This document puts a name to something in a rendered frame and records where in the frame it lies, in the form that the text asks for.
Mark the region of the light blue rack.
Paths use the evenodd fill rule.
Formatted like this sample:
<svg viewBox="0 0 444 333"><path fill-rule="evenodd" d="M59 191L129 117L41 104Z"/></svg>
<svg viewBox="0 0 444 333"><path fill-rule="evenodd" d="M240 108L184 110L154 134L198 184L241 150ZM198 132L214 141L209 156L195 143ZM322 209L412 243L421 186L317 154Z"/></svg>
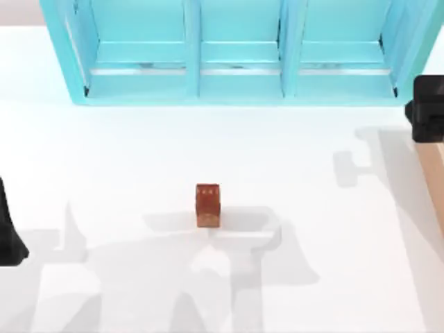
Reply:
<svg viewBox="0 0 444 333"><path fill-rule="evenodd" d="M444 0L39 0L77 105L402 105Z"/></svg>

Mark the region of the brown book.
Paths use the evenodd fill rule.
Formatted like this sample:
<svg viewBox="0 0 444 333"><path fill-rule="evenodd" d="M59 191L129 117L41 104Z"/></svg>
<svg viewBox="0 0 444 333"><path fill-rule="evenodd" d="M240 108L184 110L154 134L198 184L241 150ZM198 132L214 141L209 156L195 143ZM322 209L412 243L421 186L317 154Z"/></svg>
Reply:
<svg viewBox="0 0 444 333"><path fill-rule="evenodd" d="M196 225L219 228L221 225L221 192L219 184L196 185Z"/></svg>

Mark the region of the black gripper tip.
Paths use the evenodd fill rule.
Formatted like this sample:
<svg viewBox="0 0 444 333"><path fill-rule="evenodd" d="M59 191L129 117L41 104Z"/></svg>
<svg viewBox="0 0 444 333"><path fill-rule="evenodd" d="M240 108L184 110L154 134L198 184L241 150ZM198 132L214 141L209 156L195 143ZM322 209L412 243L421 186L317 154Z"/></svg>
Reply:
<svg viewBox="0 0 444 333"><path fill-rule="evenodd" d="M19 266L29 253L13 225L3 179L0 177L0 266Z"/></svg>

